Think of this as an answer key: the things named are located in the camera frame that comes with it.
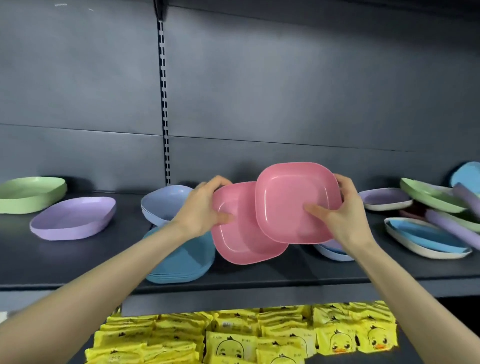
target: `finger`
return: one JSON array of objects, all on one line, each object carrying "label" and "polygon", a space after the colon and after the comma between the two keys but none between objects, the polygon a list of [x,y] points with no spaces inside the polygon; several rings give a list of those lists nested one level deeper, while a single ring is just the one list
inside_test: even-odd
[{"label": "finger", "polygon": [[232,182],[227,180],[225,177],[215,176],[205,185],[205,188],[207,188],[211,193],[213,193],[218,187],[226,186],[228,184],[232,184]]},{"label": "finger", "polygon": [[307,211],[309,214],[312,214],[316,218],[319,218],[322,221],[325,221],[325,219],[328,217],[328,214],[330,214],[331,210],[325,207],[321,207],[315,204],[304,204],[303,208],[305,211]]},{"label": "finger", "polygon": [[335,178],[338,181],[338,185],[340,186],[344,198],[358,195],[357,189],[350,178],[342,176],[341,174],[335,174]]},{"label": "finger", "polygon": [[197,187],[195,187],[194,189],[195,189],[195,190],[198,190],[199,188],[205,186],[206,184],[207,184],[207,182],[200,182],[200,183],[197,185]]},{"label": "finger", "polygon": [[232,214],[227,214],[226,212],[217,212],[216,214],[216,223],[219,225],[229,224],[235,220],[235,216]]}]

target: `pink tray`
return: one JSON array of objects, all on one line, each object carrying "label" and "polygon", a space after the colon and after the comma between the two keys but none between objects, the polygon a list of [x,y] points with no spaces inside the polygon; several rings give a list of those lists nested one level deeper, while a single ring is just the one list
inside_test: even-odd
[{"label": "pink tray", "polygon": [[277,243],[262,233],[255,218],[256,182],[224,186],[213,194],[213,209],[235,216],[230,224],[212,228],[216,249],[233,264],[262,262],[282,254],[287,244]]},{"label": "pink tray", "polygon": [[338,182],[324,166],[310,162],[274,164],[258,177],[257,221],[272,240],[319,244],[333,238],[323,222],[303,209],[305,203],[332,210],[342,205]]}]

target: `cartoon duck face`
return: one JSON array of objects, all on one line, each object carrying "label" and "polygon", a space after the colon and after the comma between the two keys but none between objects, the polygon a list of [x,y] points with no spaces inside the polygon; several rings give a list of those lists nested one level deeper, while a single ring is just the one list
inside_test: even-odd
[{"label": "cartoon duck face", "polygon": [[275,358],[274,360],[272,360],[270,364],[297,364],[297,363],[292,358],[289,358],[288,356],[285,356],[282,354],[278,358]]},{"label": "cartoon duck face", "polygon": [[330,350],[335,354],[352,352],[352,338],[343,332],[335,330],[335,334],[330,338]]},{"label": "cartoon duck face", "polygon": [[242,344],[234,340],[231,336],[227,337],[226,340],[223,340],[216,349],[217,355],[231,356],[239,359],[243,359],[245,356],[245,351]]},{"label": "cartoon duck face", "polygon": [[392,343],[388,331],[384,328],[372,326],[367,333],[368,341],[375,350],[388,350],[392,348]]}]

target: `light green tray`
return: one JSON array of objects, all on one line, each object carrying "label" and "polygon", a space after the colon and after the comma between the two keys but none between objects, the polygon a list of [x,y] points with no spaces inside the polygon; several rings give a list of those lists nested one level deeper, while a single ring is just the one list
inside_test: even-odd
[{"label": "light green tray", "polygon": [[459,214],[448,214],[446,212],[437,211],[440,215],[450,218],[464,228],[472,230],[474,232],[480,232],[480,219],[478,219],[470,211],[460,212]]},{"label": "light green tray", "polygon": [[25,177],[0,184],[0,214],[29,214],[61,200],[67,184],[58,177]]},{"label": "light green tray", "polygon": [[459,198],[439,191],[425,182],[401,178],[400,188],[414,200],[436,210],[457,214],[467,209],[467,205]]}]

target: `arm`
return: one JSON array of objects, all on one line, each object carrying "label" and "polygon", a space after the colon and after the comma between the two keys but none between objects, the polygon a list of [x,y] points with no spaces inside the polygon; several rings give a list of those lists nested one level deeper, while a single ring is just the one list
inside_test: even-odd
[{"label": "arm", "polygon": [[0,325],[0,362],[66,363],[167,255],[213,225],[230,221],[230,215],[211,209],[215,189],[230,183],[217,176],[199,184],[164,228],[5,321]]},{"label": "arm", "polygon": [[375,242],[353,182],[336,177],[344,197],[342,207],[306,205],[305,209],[327,224],[367,273],[425,363],[479,363],[480,339]]}]

